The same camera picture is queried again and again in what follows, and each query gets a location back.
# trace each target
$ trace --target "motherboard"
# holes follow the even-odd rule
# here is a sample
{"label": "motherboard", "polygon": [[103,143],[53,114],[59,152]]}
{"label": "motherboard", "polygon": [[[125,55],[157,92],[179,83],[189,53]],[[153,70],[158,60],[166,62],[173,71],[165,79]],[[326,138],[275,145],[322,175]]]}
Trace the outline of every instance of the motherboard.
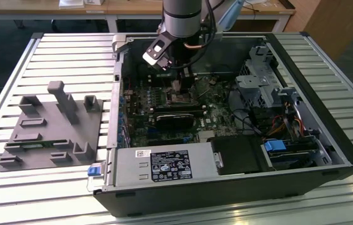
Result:
{"label": "motherboard", "polygon": [[165,84],[139,81],[126,90],[130,146],[145,147],[206,142],[210,137],[238,133],[226,96],[227,81],[195,77],[191,88],[177,93]]}

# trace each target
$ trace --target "barcode sticker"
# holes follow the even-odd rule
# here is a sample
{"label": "barcode sticker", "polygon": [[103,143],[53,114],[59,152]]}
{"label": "barcode sticker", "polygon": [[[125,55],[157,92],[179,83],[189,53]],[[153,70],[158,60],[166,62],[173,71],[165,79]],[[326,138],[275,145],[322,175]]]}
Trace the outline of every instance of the barcode sticker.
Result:
{"label": "barcode sticker", "polygon": [[151,150],[135,150],[135,158],[138,157],[149,157]]}

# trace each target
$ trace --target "wooden cabinet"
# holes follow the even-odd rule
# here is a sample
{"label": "wooden cabinet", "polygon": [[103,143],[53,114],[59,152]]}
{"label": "wooden cabinet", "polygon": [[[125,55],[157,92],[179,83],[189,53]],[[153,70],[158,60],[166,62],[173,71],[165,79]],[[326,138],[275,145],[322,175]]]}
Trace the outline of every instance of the wooden cabinet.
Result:
{"label": "wooden cabinet", "polygon": [[290,0],[295,14],[284,32],[306,31],[331,59],[353,40],[353,0]]}

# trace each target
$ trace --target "white label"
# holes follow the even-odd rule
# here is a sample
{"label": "white label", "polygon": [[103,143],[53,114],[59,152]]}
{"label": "white label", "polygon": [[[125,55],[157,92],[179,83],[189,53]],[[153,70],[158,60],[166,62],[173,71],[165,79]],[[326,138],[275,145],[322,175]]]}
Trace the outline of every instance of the white label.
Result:
{"label": "white label", "polygon": [[138,157],[149,157],[151,150],[137,150],[135,151],[135,158]]}
{"label": "white label", "polygon": [[89,11],[86,11],[86,13],[103,13],[103,11],[98,11],[98,10],[89,10]]}

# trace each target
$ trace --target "slotted metal table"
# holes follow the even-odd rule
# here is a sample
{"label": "slotted metal table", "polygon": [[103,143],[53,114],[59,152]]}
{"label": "slotted metal table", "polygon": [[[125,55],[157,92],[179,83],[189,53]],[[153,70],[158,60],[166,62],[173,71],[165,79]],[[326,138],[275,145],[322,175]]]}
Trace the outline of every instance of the slotted metal table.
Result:
{"label": "slotted metal table", "polygon": [[[296,33],[275,36],[353,142],[351,82],[310,37]],[[97,162],[105,159],[114,81],[111,38],[113,34],[103,33],[31,38],[0,94],[0,155],[21,113],[21,96],[34,94],[39,101],[54,101],[46,84],[62,80],[74,100],[85,95],[103,100]],[[291,86],[282,68],[279,72]],[[114,218],[86,188],[87,167],[0,172],[0,224],[353,224],[353,176],[298,197]]]}

